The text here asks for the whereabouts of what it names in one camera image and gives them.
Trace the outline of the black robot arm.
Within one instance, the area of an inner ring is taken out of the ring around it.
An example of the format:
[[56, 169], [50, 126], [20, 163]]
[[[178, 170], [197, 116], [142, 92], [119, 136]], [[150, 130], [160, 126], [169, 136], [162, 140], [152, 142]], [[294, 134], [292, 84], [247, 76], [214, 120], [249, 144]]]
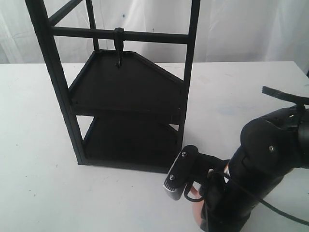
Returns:
[[309, 166], [309, 100], [264, 86], [262, 92], [291, 102], [251, 120], [229, 160], [209, 165], [200, 227], [206, 232], [239, 232], [251, 211], [294, 168]]

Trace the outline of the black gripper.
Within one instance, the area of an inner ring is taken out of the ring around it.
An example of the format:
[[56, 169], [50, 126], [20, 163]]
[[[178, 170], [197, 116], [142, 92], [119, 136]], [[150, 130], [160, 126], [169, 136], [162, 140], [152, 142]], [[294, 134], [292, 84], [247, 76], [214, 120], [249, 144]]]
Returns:
[[239, 232], [258, 201], [248, 195], [265, 198], [281, 181], [255, 169], [242, 147], [216, 169], [207, 187], [201, 211], [201, 229], [206, 232]]

